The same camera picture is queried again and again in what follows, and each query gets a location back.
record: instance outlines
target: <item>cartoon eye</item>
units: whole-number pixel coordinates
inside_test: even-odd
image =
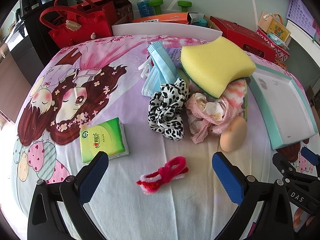
[[[83,103],[83,99],[84,99],[84,96],[79,96],[76,100],[76,105],[79,105],[79,104],[82,104]]]

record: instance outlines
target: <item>white and teal tray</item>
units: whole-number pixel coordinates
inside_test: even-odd
[[[266,124],[272,149],[302,141],[317,133],[310,105],[296,82],[278,71],[256,65],[249,87]]]

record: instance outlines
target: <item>yellow sponge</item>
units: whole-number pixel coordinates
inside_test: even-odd
[[[224,37],[181,50],[186,74],[207,94],[219,98],[233,80],[249,77],[256,69],[250,57]]]

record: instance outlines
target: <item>green dumbbell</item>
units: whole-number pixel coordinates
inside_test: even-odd
[[[188,8],[192,6],[192,2],[178,1],[178,6],[181,6],[181,12],[188,12]]]
[[[151,0],[149,1],[149,6],[155,8],[156,15],[162,14],[160,5],[163,4],[163,0]]]

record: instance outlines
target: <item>cartoon girl's face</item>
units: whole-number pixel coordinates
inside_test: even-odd
[[[70,120],[87,100],[88,94],[84,87],[69,89],[63,96],[62,105],[56,116],[56,123]]]
[[[48,89],[40,89],[31,98],[30,105],[31,107],[38,107],[40,109],[40,114],[47,112],[49,108],[54,105],[51,92]]]

